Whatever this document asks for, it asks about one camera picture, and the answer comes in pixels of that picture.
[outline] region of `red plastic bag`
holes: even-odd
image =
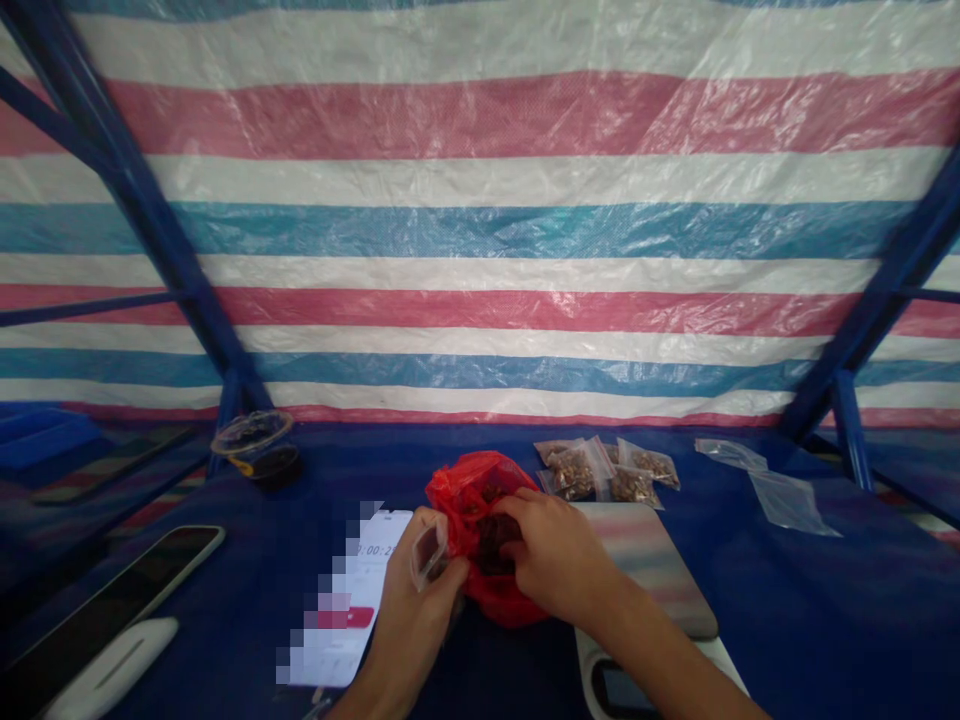
[[[512,563],[499,558],[504,542],[520,539],[520,528],[505,515],[491,515],[497,502],[536,483],[505,455],[483,451],[460,458],[433,474],[427,497],[448,519],[450,557],[466,556],[470,574],[463,592],[488,618],[505,628],[539,622],[547,613],[517,588]]]

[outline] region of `plastic cup lid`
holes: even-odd
[[[238,455],[265,447],[293,427],[293,416],[283,410],[258,410],[234,418],[217,433],[210,449],[217,455]]]

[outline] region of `striped tarp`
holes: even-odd
[[[301,419],[775,422],[960,131],[956,0],[67,4]],[[0,126],[0,307],[157,288],[99,180]],[[956,424],[958,341],[914,303],[865,421]],[[0,401],[219,385],[175,307],[0,333]]]

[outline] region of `right hand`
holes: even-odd
[[[520,488],[493,512],[520,525],[523,542],[506,543],[504,557],[516,565],[517,587],[551,615],[586,629],[622,586],[586,516],[558,497]]]

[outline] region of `blue container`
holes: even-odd
[[[102,437],[85,415],[53,407],[0,407],[0,468],[23,470]]]

